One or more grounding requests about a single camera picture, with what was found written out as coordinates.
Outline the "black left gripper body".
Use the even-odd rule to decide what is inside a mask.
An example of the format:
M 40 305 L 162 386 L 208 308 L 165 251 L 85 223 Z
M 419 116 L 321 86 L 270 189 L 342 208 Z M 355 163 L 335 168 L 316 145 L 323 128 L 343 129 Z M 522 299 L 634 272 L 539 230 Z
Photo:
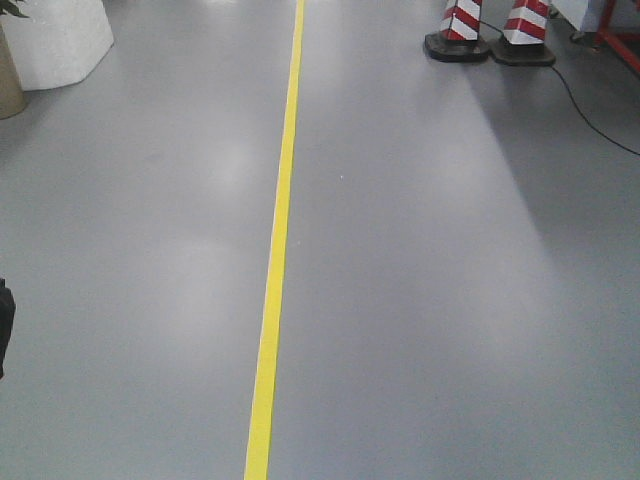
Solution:
M 7 348 L 11 339 L 14 317 L 16 313 L 16 303 L 11 289 L 6 285 L 6 280 L 1 279 L 1 311 L 0 311 L 0 334 L 1 334 L 1 377 L 4 377 L 4 360 Z

